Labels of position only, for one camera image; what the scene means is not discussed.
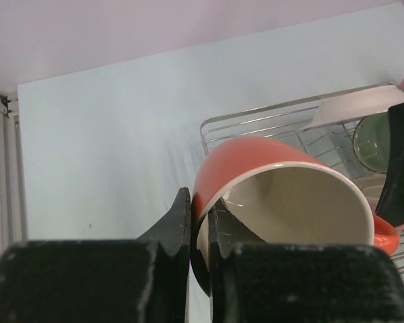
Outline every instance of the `orange cup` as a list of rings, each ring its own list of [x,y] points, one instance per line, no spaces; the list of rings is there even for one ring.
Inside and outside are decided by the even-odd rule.
[[[231,139],[202,163],[193,189],[192,214],[193,234],[206,264],[206,214],[220,198],[235,217],[269,243],[374,243],[373,214],[358,187],[280,141],[250,136]]]

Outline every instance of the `black object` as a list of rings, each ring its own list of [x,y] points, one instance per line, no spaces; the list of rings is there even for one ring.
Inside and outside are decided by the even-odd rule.
[[[28,242],[0,258],[0,322],[184,322],[190,194],[138,240]]]
[[[209,282],[197,278],[212,322],[404,322],[403,282],[383,251],[268,244],[222,200],[208,217]]]
[[[388,110],[391,145],[386,182],[376,214],[394,226],[404,224],[404,103]]]

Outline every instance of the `white tabletop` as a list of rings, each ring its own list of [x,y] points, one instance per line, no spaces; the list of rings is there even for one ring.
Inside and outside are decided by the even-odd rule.
[[[135,238],[192,189],[206,118],[402,78],[396,3],[20,85],[29,236]]]

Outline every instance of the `mug rim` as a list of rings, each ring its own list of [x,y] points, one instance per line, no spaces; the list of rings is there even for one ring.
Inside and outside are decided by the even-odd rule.
[[[242,173],[241,175],[233,178],[231,181],[223,185],[207,202],[207,204],[204,206],[200,214],[195,215],[196,221],[194,232],[196,235],[196,241],[198,240],[199,231],[201,229],[201,225],[204,218],[206,217],[212,206],[214,206],[215,202],[217,202],[220,198],[222,198],[227,191],[229,191],[232,187],[236,186],[237,184],[241,183],[243,180],[246,180],[247,178],[250,178],[262,172],[267,172],[269,170],[280,168],[309,168],[313,170],[322,171],[326,174],[334,176],[336,179],[340,180],[342,183],[347,185],[358,197],[358,200],[364,209],[364,214],[368,228],[365,244],[370,246],[374,244],[375,229],[374,229],[373,212],[370,208],[370,205],[368,204],[366,197],[364,196],[364,193],[362,193],[362,191],[349,178],[347,178],[337,170],[334,170],[333,168],[330,168],[323,164],[311,163],[309,161],[279,161],[272,164],[259,166],[257,168],[253,168],[251,170],[248,170],[247,172]]]

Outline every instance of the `dish rack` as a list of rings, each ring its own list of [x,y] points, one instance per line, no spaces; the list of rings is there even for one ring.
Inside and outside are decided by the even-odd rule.
[[[350,179],[373,176],[376,173],[366,169],[354,153],[353,134],[359,120],[347,120],[306,131],[299,131],[299,129],[311,122],[313,114],[322,101],[388,84],[357,87],[209,118],[202,123],[200,129],[205,153],[208,154],[228,139],[260,135],[293,145]],[[391,258],[398,271],[404,274],[404,230],[399,230],[399,234],[400,246]]]

